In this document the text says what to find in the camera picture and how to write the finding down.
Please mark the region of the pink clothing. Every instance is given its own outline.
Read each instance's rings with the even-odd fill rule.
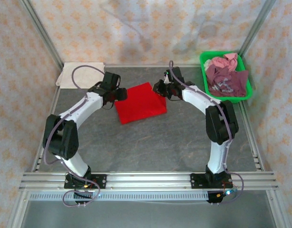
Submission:
[[[215,57],[212,59],[208,66],[215,65],[221,68],[228,67],[229,71],[234,71],[237,67],[237,56],[237,53],[229,53],[225,54],[224,58]]]
[[[214,96],[246,96],[246,83],[249,72],[229,71],[227,67],[209,66],[206,71],[208,89]]]

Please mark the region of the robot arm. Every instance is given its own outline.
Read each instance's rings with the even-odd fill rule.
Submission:
[[[46,144],[49,143],[50,152],[58,159],[63,160],[71,172],[79,177],[90,180],[91,169],[77,152],[79,146],[78,128],[90,115],[107,102],[121,101],[127,98],[127,90],[118,88],[119,80],[119,75],[106,72],[103,82],[99,86],[95,85],[90,88],[85,97],[72,108],[58,116],[52,114],[47,118],[43,147],[45,148]],[[65,119],[53,133],[51,141],[48,142],[53,128],[63,118]]]
[[[200,89],[195,85],[191,85],[190,87],[193,88],[194,90],[200,91]],[[203,114],[206,114],[206,109],[208,107],[215,106],[213,102],[209,101],[204,96],[198,93],[195,93],[194,91],[187,88],[182,91],[182,97],[184,101],[191,103],[193,106],[199,109]],[[221,102],[220,100],[215,99],[215,98],[213,98],[213,100],[215,100],[218,104],[220,104]],[[224,171],[222,164],[223,164],[225,147],[226,147],[226,141],[223,142],[221,145],[219,145],[216,142],[211,141],[211,153],[210,153],[210,158],[209,158],[207,167],[213,174],[221,173]]]
[[[175,76],[182,83],[184,83],[184,78],[181,75],[180,69],[178,67],[174,67],[173,72]],[[220,119],[219,110],[213,101],[215,101],[223,108],[224,114],[227,116],[227,121],[231,129],[232,137],[234,137],[235,133],[238,132],[238,123],[235,117],[234,108],[231,102],[221,102],[215,98],[211,98],[210,100],[207,99],[201,94],[203,92],[191,82],[186,82],[185,84],[195,91],[200,91],[200,93],[196,93],[195,91],[182,86],[173,79],[170,71],[167,70],[165,72],[165,80],[160,80],[158,83],[156,83],[154,85],[153,91],[162,96],[166,96],[169,99],[173,95],[177,96],[180,99],[191,103],[205,114],[206,133],[211,140],[211,154],[206,171],[209,173],[208,176],[211,176],[208,179],[214,179],[214,175],[224,172],[224,153],[226,153],[226,145],[229,137],[226,126]]]

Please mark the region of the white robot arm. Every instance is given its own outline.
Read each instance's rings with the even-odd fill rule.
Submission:
[[[118,88],[119,81],[119,75],[106,72],[103,82],[100,82],[99,86],[91,87],[85,97],[72,108],[58,116],[52,114],[47,118],[43,147],[45,148],[47,143],[49,144],[50,152],[62,160],[74,174],[68,175],[71,180],[75,179],[75,175],[90,180],[91,169],[77,152],[79,146],[78,129],[90,115],[107,102],[121,101],[127,98],[127,90]],[[56,127],[57,129],[50,139],[49,136]]]
[[[100,109],[103,106],[103,97],[101,97],[97,93],[88,92],[87,93],[88,99],[86,103],[77,111],[73,112],[69,115],[65,121],[74,121],[77,126],[77,130],[82,125],[82,123],[91,116],[96,110]],[[84,102],[85,98],[81,99],[77,102],[72,108],[69,110],[61,113],[59,116],[63,118],[65,115],[71,113],[76,107],[78,107],[82,102]],[[64,159],[58,155],[55,155],[58,159],[62,159],[64,163],[68,166],[68,168],[74,172],[76,175],[80,177],[84,177],[87,170],[88,165],[82,160],[81,156],[78,152],[72,158]]]
[[[227,128],[229,128],[232,138],[234,138],[234,135],[239,130],[232,103],[229,101],[222,102],[204,95],[193,83],[185,83],[179,67],[167,70],[164,81],[159,80],[154,85],[153,91],[168,99],[172,96],[177,96],[181,100],[191,103],[205,114],[206,133],[211,141],[210,159],[206,166],[205,174],[191,174],[191,179],[193,180],[192,187],[221,188],[224,182],[229,182],[231,175],[226,172],[225,164],[227,156],[226,147],[229,141]],[[228,126],[222,120],[222,113],[220,113],[219,108],[222,109]]]
[[[197,86],[191,85],[191,88],[194,90],[200,90]],[[205,110],[209,106],[215,106],[213,102],[210,102],[207,100],[204,96],[195,93],[192,90],[184,89],[182,91],[183,100],[191,103],[193,106],[195,106],[197,109],[199,109],[202,113],[205,115]],[[218,104],[220,104],[220,100],[213,98]],[[223,142],[221,145],[219,145],[216,142],[211,141],[211,154],[209,158],[209,162],[207,164],[207,167],[212,173],[221,173],[224,171],[223,168],[223,157],[225,152],[227,141]]]

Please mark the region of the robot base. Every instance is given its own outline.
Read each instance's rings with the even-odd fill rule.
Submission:
[[[84,178],[94,181],[95,183],[99,185],[101,189],[106,188],[106,182],[107,182],[106,174],[91,174],[91,169],[90,167],[88,167],[88,170]],[[80,188],[84,188],[85,185],[88,185],[86,189],[97,189],[97,187],[94,184],[90,185],[89,182],[82,181],[70,173],[66,175],[64,189],[80,189]]]
[[[213,174],[206,166],[203,174],[190,174],[192,189],[231,189],[233,187],[232,177],[226,172]]]

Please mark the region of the white cloth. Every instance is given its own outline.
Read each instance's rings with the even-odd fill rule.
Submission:
[[[209,68],[209,63],[210,63],[211,61],[212,61],[211,59],[208,59],[208,60],[205,61],[205,63],[204,63],[205,71]]]
[[[60,86],[61,89],[76,89],[76,86],[72,82],[72,71],[74,68],[81,65],[90,65],[98,68],[101,71],[104,71],[104,63],[95,63],[95,62],[67,62],[64,65],[64,68],[56,81],[56,85]],[[98,72],[95,69],[89,67],[82,67],[77,69],[74,73],[74,80],[76,84],[82,89],[89,89],[94,86],[97,82],[103,80],[104,75]]]

